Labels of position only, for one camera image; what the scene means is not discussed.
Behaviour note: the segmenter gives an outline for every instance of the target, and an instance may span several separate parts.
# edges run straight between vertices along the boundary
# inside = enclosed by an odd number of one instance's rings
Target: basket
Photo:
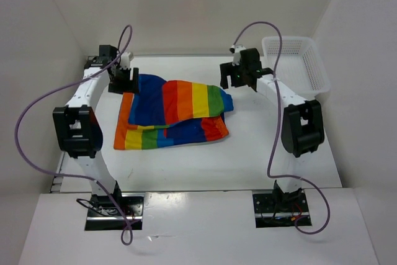
[[[274,68],[279,52],[279,37],[262,39],[265,67]],[[295,93],[311,98],[331,88],[314,40],[308,37],[283,37],[277,77]]]

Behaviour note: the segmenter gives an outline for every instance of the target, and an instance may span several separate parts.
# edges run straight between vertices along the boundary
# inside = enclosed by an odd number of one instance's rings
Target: green stripe
[[[142,132],[142,149],[157,148],[157,130],[147,130]]]
[[[208,109],[210,117],[219,116],[223,112],[223,100],[221,96],[221,89],[214,85],[207,86],[208,91]]]

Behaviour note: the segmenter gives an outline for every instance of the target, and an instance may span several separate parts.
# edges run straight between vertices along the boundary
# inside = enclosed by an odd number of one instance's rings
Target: white wall
[[[255,20],[275,22],[285,35],[314,32],[329,0],[55,0],[86,54],[135,29],[138,54],[228,53],[238,32]],[[271,28],[257,27],[242,42],[261,46]]]
[[[31,100],[79,76],[83,54],[53,0],[0,0],[0,10],[0,264],[13,265],[51,180],[19,157],[14,125]],[[52,109],[71,92],[39,104],[22,124],[22,146],[44,168],[56,169],[60,156]]]
[[[332,0],[314,38],[331,81],[327,134],[380,264],[396,264],[397,0]]]

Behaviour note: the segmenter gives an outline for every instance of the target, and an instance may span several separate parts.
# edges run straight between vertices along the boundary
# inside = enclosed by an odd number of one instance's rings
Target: white table
[[[307,236],[255,228],[250,191],[147,193],[143,229],[128,247],[120,231],[84,231],[87,211],[75,200],[89,194],[43,194],[19,264],[378,264],[353,190],[324,194],[329,226]],[[313,189],[306,196],[318,228],[324,202]]]
[[[222,56],[149,56],[137,57],[133,67],[140,73],[155,74],[166,80],[182,79],[219,86],[219,64],[231,61]],[[122,191],[209,191],[271,189],[274,181],[265,173],[276,126],[276,108],[248,87],[229,88],[234,112],[226,113],[230,136],[213,143],[176,146],[155,150],[113,149],[114,134],[122,96],[104,91],[96,116],[104,133],[102,149],[105,162]],[[288,156],[282,145],[274,161]],[[65,156],[64,173],[82,174],[80,167]],[[301,172],[319,187],[341,187],[328,139],[318,151],[305,155]],[[89,192],[82,179],[64,178],[61,192]]]

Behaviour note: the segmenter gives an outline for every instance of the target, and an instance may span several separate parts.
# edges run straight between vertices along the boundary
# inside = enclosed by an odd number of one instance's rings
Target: rainbow cloth
[[[123,95],[114,149],[153,149],[221,139],[233,100],[219,87],[141,74],[140,93]]]

